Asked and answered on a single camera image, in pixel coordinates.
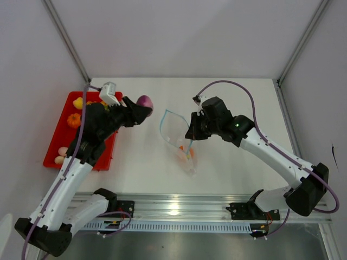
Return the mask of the orange toy pumpkin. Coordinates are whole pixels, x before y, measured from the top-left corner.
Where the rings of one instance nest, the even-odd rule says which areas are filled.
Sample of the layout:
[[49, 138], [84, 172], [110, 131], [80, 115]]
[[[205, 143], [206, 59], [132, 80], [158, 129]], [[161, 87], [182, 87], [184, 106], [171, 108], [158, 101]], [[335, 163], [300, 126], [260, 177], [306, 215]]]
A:
[[81, 115], [79, 113], [71, 114], [67, 118], [67, 125], [73, 129], [79, 128], [81, 126]]

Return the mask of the orange toy fruit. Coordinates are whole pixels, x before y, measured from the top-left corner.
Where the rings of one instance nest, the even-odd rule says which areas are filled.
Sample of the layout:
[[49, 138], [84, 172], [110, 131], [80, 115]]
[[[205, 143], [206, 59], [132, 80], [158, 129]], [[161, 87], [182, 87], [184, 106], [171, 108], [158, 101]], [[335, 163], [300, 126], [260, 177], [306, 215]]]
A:
[[176, 159], [180, 163], [186, 163], [188, 161], [192, 161], [195, 157], [195, 151], [193, 148], [189, 148], [188, 150], [181, 150], [178, 148], [176, 154]]

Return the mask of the clear zip top bag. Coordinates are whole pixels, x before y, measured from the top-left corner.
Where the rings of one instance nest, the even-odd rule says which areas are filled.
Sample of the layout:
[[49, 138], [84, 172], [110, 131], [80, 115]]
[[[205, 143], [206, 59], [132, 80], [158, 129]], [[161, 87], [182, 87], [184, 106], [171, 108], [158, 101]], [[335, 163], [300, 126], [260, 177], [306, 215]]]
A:
[[[196, 174], [197, 155], [193, 141], [185, 138], [185, 134], [189, 128], [185, 117], [166, 109], [159, 124], [159, 132], [165, 141], [166, 150], [173, 162], [188, 176]], [[192, 161], [178, 162], [176, 152], [180, 146], [184, 146], [185, 150], [193, 148], [195, 157]]]

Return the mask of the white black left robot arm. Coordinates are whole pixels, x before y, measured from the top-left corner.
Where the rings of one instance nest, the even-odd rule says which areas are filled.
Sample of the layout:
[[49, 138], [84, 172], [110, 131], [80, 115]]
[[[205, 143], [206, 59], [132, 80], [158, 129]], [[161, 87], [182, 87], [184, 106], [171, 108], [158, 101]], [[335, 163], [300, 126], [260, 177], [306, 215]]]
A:
[[106, 149], [105, 141], [121, 127], [140, 125], [153, 112], [151, 99], [143, 95], [137, 102], [123, 97], [119, 105], [107, 109], [100, 103], [83, 104], [81, 125], [67, 151], [59, 174], [29, 218], [19, 218], [15, 230], [25, 245], [33, 245], [48, 255], [59, 257], [74, 235], [99, 216], [119, 215], [117, 195], [105, 188], [96, 190], [88, 201], [67, 213], [77, 189]]

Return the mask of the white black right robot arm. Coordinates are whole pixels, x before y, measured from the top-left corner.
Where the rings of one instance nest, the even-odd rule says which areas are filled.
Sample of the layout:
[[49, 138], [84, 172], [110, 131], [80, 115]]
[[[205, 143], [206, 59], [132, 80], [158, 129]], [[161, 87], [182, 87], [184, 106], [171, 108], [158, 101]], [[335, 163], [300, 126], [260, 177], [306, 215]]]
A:
[[286, 187], [255, 192], [247, 206], [251, 217], [258, 219], [275, 209], [291, 209], [304, 217], [311, 214], [327, 192], [329, 169], [324, 164], [315, 166], [288, 151], [273, 148], [270, 139], [258, 133], [251, 119], [233, 116], [218, 97], [197, 96], [193, 100], [199, 108], [191, 114], [185, 138], [197, 141], [218, 135], [262, 160], [288, 183]]

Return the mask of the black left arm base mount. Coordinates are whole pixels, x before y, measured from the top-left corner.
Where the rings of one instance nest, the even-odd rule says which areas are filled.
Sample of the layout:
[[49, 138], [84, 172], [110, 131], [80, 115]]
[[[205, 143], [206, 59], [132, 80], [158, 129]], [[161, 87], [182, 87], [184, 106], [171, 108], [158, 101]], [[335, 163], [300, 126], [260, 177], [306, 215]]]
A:
[[135, 201], [133, 200], [118, 200], [116, 205], [110, 206], [107, 209], [107, 213], [109, 212], [118, 212], [111, 214], [110, 217], [114, 218], [127, 218], [127, 214], [130, 214], [131, 217], [133, 217], [134, 214], [134, 208], [135, 208]]

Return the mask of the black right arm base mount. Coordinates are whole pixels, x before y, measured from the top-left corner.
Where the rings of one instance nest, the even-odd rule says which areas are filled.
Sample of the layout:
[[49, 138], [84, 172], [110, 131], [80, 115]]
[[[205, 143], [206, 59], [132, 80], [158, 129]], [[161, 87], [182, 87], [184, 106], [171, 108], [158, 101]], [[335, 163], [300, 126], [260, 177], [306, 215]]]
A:
[[279, 211], [264, 212], [252, 203], [230, 203], [226, 210], [232, 220], [280, 220]]

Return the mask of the purple toy onion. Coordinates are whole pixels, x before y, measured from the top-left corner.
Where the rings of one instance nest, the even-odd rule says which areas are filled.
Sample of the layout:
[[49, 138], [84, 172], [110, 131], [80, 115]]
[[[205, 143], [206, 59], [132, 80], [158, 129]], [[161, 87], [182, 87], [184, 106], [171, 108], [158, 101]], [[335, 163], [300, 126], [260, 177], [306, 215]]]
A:
[[147, 96], [147, 95], [142, 95], [138, 98], [137, 105], [142, 106], [142, 107], [147, 107], [151, 109], [151, 112], [148, 114], [147, 117], [149, 117], [152, 112], [153, 112], [153, 102], [151, 101], [151, 99]]

